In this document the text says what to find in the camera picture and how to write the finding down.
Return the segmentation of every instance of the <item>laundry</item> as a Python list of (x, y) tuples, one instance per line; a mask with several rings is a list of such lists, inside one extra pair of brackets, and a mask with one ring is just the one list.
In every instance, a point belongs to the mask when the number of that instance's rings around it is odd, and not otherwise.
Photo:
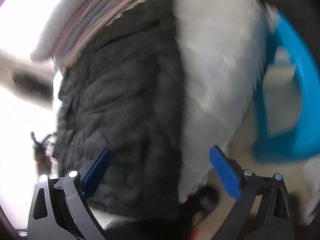
[(112, 214), (179, 214), (184, 74), (173, 1), (147, 0), (124, 11), (64, 74), (54, 148), (59, 175), (109, 147), (111, 165), (87, 203)]
[(110, 0), (93, 0), (92, 3), (85, 9), (83, 14), (76, 20), (76, 22), (70, 27), (68, 32), (63, 36), (62, 40), (58, 44), (58, 48), (55, 49), (53, 55), (59, 54), (60, 50), (63, 49), (65, 43), (71, 43), (69, 40), (72, 38), (72, 35), (75, 33), (77, 34), (77, 31), (83, 30), (88, 25), (91, 19), (108, 3)]
[(135, 0), (123, 0), (117, 6), (112, 8), (107, 14), (105, 14), (102, 18), (100, 18), (94, 25), (90, 26), (86, 29), (85, 33), (81, 36), (78, 42), (68, 51), (68, 53), (62, 57), (61, 61), (59, 58), (56, 58), (57, 65), (60, 67), (62, 71), (64, 71), (67, 67), (70, 67), (75, 61), (78, 59), (82, 49), (85, 48), (88, 41), (104, 26), (108, 25), (113, 17), (116, 17), (117, 14), (121, 12), (122, 9), (125, 8), (126, 5), (130, 5), (130, 3)]
[(52, 57), (54, 56), (55, 51), (57, 50), (57, 47), (60, 45), (61, 40), (65, 38), (66, 34), (70, 30), (70, 28), (75, 24), (76, 21), (83, 15), (83, 13), (89, 8), (89, 6), (93, 3), (95, 0), (87, 0), (81, 7), (78, 8), (70, 18), (70, 20), (67, 22), (67, 24), (64, 26), (64, 28), (61, 30), (59, 36), (57, 37), (53, 49), (52, 49)]
[(79, 39), (83, 39), (85, 36), (84, 33), (86, 33), (88, 30), (91, 30), (91, 28), (95, 26), (96, 22), (102, 18), (105, 18), (106, 16), (109, 16), (108, 19), (112, 18), (117, 12), (119, 12), (119, 10), (130, 3), (130, 1), (133, 0), (102, 0), (95, 7), (94, 3), (92, 3), (90, 8), (94, 7), (93, 10), (88, 12), (86, 15), (84, 13), (81, 19), (79, 19), (72, 29), (65, 35), (62, 44), (60, 44), (60, 48), (57, 49), (56, 53), (54, 54), (56, 64), (61, 65), (60, 63), (65, 55), (74, 48)]
[(49, 19), (44, 25), (38, 43), (30, 57), (34, 61), (46, 60), (50, 57), (53, 45), (61, 30), (71, 16), (87, 0), (60, 0), (52, 10)]

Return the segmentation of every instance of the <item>floor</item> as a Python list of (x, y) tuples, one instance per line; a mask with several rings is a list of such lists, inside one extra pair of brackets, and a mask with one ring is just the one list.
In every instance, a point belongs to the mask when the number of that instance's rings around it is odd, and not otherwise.
[[(293, 81), (293, 70), (289, 67), (283, 51), (277, 54), (276, 65), (278, 67), (269, 68), (264, 82), (272, 133), (294, 125), (299, 117), (301, 105), (299, 88)], [(8, 68), (0, 68), (0, 85), (0, 205), (14, 227), (26, 228), (36, 183), (29, 133), (33, 130), (38, 138), (42, 138), (54, 129), (55, 124), (50, 121), (52, 106), (17, 90)], [(257, 175), (282, 174), (288, 191), (299, 197), (300, 208), (303, 209), (311, 197), (309, 185), (302, 173), (304, 163), (255, 163), (250, 150), (255, 141), (255, 125), (252, 103), (241, 128), (230, 144), (229, 156), (237, 160), (243, 168), (252, 169)], [(215, 211), (199, 226), (198, 240), (211, 239), (234, 204), (234, 200), (224, 191), (214, 171), (210, 174), (208, 183), (219, 189), (220, 202)]]

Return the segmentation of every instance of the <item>white fabric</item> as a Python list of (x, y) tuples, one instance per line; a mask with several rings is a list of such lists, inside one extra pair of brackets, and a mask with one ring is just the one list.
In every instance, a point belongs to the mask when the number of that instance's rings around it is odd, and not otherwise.
[(73, 13), (87, 0), (60, 0), (55, 6), (40, 35), (36, 48), (31, 53), (32, 60), (44, 60), (51, 56), (51, 50), (59, 33)]
[(186, 72), (179, 196), (205, 182), (209, 150), (223, 151), (252, 101), (265, 57), (268, 21), (255, 0), (176, 0)]

